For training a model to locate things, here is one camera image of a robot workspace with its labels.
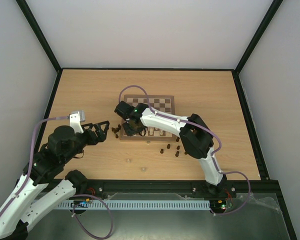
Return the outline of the white chess queen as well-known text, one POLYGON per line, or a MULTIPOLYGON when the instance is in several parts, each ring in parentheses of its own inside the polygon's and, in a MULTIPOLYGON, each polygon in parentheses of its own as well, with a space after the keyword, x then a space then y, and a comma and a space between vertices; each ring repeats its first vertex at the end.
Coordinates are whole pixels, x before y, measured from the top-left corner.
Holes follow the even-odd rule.
POLYGON ((154 135, 154 129, 153 129, 153 128, 150 128, 150 129, 149 129, 149 135, 150 135, 150 136, 153 136, 153 135, 154 135))

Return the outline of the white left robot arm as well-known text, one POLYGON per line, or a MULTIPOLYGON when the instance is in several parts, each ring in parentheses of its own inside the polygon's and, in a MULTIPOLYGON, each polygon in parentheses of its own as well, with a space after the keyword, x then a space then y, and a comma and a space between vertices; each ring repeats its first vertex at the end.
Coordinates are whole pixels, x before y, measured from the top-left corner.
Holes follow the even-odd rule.
POLYGON ((30 230, 50 211, 66 199, 79 197, 80 202, 94 199, 86 194, 88 179, 78 170, 39 200, 36 197, 64 170, 65 165, 107 138, 110 123, 88 123, 70 119, 69 125, 57 127, 37 153, 30 154, 28 165, 4 204, 0 207, 0 240, 24 240, 30 230))

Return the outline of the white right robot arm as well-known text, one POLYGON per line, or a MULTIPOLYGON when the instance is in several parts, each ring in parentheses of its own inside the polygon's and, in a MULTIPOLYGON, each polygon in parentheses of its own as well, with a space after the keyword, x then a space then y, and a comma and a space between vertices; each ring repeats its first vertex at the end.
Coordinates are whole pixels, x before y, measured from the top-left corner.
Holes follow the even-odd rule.
POLYGON ((222 147, 221 140, 199 115, 177 116, 145 103, 134 107, 125 101, 120 101, 114 112, 124 120, 122 127, 128 136, 139 134, 147 128, 157 128, 177 136, 185 152, 198 160, 208 191, 214 196, 225 191, 227 177, 216 158, 216 153, 222 147))

